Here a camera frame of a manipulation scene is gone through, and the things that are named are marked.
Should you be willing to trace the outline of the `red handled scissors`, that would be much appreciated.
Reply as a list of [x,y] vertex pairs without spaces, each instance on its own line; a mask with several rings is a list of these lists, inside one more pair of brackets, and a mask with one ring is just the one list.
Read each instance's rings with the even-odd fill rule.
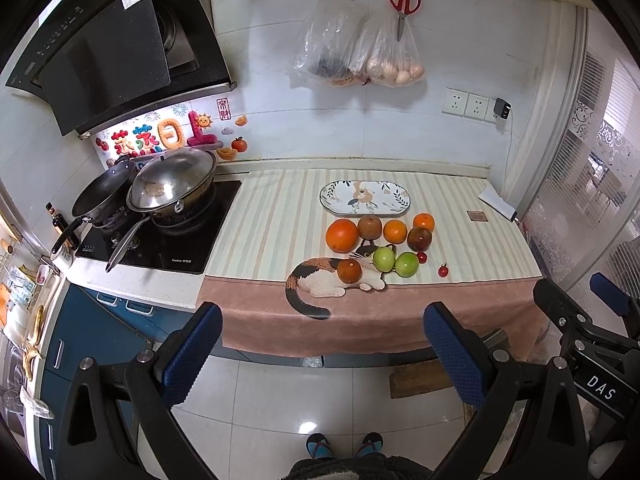
[[420,9],[422,0],[388,0],[398,14],[396,26],[396,39],[401,40],[404,34],[405,21],[409,15],[415,14]]

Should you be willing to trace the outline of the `oval floral ceramic plate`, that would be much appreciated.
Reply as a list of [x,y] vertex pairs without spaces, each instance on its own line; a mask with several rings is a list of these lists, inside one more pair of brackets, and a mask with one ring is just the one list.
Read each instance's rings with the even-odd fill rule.
[[320,204],[337,217],[399,217],[411,205],[408,191],[390,181],[337,180],[319,193]]

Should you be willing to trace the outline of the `white wall socket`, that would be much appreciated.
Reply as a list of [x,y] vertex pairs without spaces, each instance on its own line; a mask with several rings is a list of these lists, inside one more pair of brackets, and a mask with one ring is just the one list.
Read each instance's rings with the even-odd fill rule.
[[468,99],[468,92],[446,88],[442,100],[442,112],[448,115],[463,116]]
[[464,117],[484,120],[488,111],[489,99],[487,96],[479,96],[475,93],[470,93],[468,100],[466,101]]

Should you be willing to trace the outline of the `dark red apple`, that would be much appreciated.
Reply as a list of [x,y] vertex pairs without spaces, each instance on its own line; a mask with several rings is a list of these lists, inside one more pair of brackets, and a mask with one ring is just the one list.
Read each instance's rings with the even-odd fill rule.
[[413,252],[426,252],[432,244],[432,232],[423,226],[414,226],[407,235],[407,245]]

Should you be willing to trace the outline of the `right blue slipper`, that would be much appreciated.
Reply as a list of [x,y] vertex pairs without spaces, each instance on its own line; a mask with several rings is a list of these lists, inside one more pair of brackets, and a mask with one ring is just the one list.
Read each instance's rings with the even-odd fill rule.
[[381,454],[384,445],[383,437],[377,432],[369,432],[366,434],[355,453],[356,457],[364,457],[372,454]]

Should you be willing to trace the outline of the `colourful wall stickers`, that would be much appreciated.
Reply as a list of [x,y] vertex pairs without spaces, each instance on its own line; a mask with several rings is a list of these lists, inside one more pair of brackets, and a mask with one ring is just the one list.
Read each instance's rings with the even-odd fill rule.
[[247,153],[248,115],[237,96],[206,96],[161,107],[92,136],[96,154],[105,166],[113,165],[120,156],[155,155],[208,141],[225,162]]

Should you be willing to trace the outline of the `white folded paper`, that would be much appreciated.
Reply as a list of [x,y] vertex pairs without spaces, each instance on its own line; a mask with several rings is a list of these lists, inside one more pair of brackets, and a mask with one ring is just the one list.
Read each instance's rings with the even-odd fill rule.
[[506,220],[513,221],[516,218],[515,208],[509,205],[491,185],[487,185],[486,188],[480,192],[478,199],[497,211],[498,214],[501,214]]

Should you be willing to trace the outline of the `plastic bag dark contents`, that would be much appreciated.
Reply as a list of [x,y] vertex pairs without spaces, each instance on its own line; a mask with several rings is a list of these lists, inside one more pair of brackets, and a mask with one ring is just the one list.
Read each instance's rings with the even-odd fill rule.
[[366,13],[355,0],[318,0],[297,41],[294,70],[332,87],[353,84],[349,64]]

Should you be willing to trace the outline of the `large orange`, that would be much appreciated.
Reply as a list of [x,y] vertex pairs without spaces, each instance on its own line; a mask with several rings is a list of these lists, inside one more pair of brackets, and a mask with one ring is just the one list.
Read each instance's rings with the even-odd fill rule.
[[360,241],[358,226],[349,219],[337,219],[326,230],[326,246],[332,252],[347,254],[354,250]]

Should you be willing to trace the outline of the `small orange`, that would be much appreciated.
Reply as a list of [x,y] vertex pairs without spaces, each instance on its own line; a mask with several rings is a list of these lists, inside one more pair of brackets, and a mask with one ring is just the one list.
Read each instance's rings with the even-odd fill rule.
[[407,235],[408,228],[401,220],[392,219],[384,224],[383,236],[390,244],[402,244]]
[[427,231],[433,233],[435,229],[435,219],[428,212],[421,212],[413,218],[412,226],[414,228],[427,229]]

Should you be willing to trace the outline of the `black frying pan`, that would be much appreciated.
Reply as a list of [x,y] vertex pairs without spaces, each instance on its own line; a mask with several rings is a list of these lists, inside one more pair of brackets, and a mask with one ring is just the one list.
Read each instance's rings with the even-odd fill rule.
[[126,195],[137,173],[134,160],[121,157],[91,181],[75,200],[72,208],[73,221],[52,246],[51,255],[56,255],[66,240],[84,223],[92,224],[96,229],[104,226],[109,228],[124,218],[127,210]]

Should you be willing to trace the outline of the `blue slipper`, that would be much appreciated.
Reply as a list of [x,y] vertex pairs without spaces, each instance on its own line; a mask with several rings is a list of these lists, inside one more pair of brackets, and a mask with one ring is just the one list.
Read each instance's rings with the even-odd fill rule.
[[334,454],[329,440],[324,434],[311,434],[306,440],[306,450],[312,460],[333,458]]
[[372,454],[381,454],[384,445],[383,437],[377,432],[369,432],[366,434],[355,453],[356,457],[364,457]]

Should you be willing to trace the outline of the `cherry tomato with stem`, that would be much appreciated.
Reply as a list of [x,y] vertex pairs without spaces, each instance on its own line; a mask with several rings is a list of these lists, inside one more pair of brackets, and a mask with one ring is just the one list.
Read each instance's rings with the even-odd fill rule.
[[448,273],[449,273],[448,266],[446,265],[446,263],[443,263],[438,269],[438,275],[441,278],[446,278]]

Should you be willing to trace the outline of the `dark sauce bottle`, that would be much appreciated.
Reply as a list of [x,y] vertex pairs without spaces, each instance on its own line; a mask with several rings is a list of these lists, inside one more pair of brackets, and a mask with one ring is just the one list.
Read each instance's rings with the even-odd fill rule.
[[[51,203],[46,203],[46,211],[52,217],[52,226],[54,226],[54,228],[58,231],[58,234],[62,234],[70,224],[66,221],[64,216],[53,207]],[[67,237],[65,244],[70,249],[76,249],[79,245],[77,235],[75,233],[70,234],[70,236]]]

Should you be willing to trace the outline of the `brown red apple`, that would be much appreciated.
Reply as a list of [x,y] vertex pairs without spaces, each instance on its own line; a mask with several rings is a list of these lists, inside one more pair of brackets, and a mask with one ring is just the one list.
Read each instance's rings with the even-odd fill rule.
[[374,214],[366,214],[361,217],[357,226],[359,235],[363,240],[377,240],[382,236],[382,221]]

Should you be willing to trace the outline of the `right white wall socket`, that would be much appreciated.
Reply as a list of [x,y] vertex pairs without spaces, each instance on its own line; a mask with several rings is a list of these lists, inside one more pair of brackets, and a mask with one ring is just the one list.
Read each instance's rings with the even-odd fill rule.
[[479,96],[475,93],[470,93],[468,100],[466,101],[464,117],[484,120],[488,111],[489,99],[487,96]]

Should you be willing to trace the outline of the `black plug adapter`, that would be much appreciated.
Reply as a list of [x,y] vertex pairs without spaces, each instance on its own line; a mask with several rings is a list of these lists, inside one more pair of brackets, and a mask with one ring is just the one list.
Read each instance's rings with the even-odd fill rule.
[[495,118],[507,120],[511,114],[512,105],[503,98],[495,99],[494,116]]

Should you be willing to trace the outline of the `steel wok with lid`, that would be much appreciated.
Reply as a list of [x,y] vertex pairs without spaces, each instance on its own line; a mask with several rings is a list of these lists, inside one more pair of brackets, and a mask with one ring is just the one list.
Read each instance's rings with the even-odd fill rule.
[[162,229],[183,226],[196,218],[212,200],[217,159],[214,153],[197,148],[178,148],[148,162],[134,178],[126,205],[140,219],[116,245],[107,260],[111,272],[126,255],[140,228],[153,221]]

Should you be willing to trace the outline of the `plastic bag of eggs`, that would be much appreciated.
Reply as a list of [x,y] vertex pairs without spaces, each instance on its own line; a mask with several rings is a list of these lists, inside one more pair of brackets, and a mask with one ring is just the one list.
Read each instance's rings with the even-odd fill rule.
[[381,8],[370,15],[356,40],[348,69],[363,82],[387,88],[409,87],[422,80],[425,67],[407,22],[398,36],[399,14]]

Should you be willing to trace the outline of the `striped cat print mat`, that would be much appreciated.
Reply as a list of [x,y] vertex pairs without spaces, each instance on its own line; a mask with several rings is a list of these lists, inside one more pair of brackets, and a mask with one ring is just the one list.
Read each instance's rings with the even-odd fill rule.
[[[336,219],[319,193],[337,180],[375,181],[378,173],[271,169],[242,179],[198,292],[221,307],[226,346],[296,358],[423,349],[423,311],[440,301],[464,327],[483,336],[503,330],[517,356],[530,355],[546,326],[533,300],[540,272],[518,227],[478,199],[483,179],[388,174],[411,197],[399,220],[411,226],[421,212],[435,219],[427,262],[411,278],[378,272],[372,255],[386,239],[361,239],[350,258],[369,288],[339,280],[318,297],[334,259],[326,230]],[[468,210],[488,221],[471,221]],[[443,263],[446,278],[438,275]]]

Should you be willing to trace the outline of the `black range hood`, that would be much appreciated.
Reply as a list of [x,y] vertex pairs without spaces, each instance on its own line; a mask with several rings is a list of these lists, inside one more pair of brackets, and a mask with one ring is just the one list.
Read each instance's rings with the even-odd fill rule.
[[235,87],[209,0],[61,0],[6,84],[47,103],[60,133],[91,136],[157,107]]

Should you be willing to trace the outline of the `small dark orange persimmon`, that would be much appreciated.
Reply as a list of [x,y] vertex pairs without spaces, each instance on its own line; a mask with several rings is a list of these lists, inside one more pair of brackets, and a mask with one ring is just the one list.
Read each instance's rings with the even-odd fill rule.
[[356,284],[362,277],[362,269],[360,263],[354,259],[342,259],[337,263],[336,272],[338,278],[344,284]]

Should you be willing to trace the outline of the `black gas stove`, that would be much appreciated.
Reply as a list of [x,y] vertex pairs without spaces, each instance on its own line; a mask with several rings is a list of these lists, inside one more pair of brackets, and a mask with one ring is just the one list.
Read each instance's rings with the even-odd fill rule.
[[[240,188],[240,180],[214,182],[206,195],[206,207],[191,219],[174,226],[163,226],[162,222],[154,220],[145,222],[134,234],[120,264],[169,272],[203,273]],[[75,256],[101,261],[105,268],[120,239],[139,219],[138,214],[130,214],[125,223],[111,232],[91,228]]]

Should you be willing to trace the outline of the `brown mat label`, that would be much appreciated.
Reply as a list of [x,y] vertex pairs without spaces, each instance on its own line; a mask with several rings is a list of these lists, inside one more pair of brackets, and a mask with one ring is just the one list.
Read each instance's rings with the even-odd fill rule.
[[487,222],[488,218],[484,211],[481,210],[468,210],[466,212],[469,216],[469,219],[473,222]]

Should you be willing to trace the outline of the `green apple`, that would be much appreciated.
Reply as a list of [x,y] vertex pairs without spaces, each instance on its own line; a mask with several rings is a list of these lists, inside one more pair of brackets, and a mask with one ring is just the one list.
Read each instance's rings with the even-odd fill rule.
[[390,247],[379,247],[372,255],[372,262],[381,273],[390,273],[395,267],[395,261],[395,251]]
[[401,278],[411,278],[418,272],[420,260],[414,252],[402,252],[395,261],[395,272]]

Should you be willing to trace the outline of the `left blue slipper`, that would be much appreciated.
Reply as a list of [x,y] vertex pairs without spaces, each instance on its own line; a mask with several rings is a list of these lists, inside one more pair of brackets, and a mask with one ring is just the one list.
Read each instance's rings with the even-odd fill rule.
[[306,450],[312,460],[333,458],[334,454],[329,440],[324,434],[311,434],[306,440]]

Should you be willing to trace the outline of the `left white wall socket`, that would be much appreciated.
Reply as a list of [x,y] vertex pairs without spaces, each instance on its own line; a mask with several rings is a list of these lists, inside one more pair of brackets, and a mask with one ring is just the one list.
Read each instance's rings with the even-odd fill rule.
[[463,116],[468,99],[468,92],[446,88],[442,100],[442,112],[448,115]]

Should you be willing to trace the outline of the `blue kitchen cabinet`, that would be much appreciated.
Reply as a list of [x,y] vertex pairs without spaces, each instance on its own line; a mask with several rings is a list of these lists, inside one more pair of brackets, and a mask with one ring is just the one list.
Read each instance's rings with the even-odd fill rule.
[[44,476],[56,477],[56,453],[70,384],[87,356],[100,364],[127,362],[180,330],[189,312],[169,310],[71,284],[63,296],[44,361],[40,399],[53,413],[40,419]]

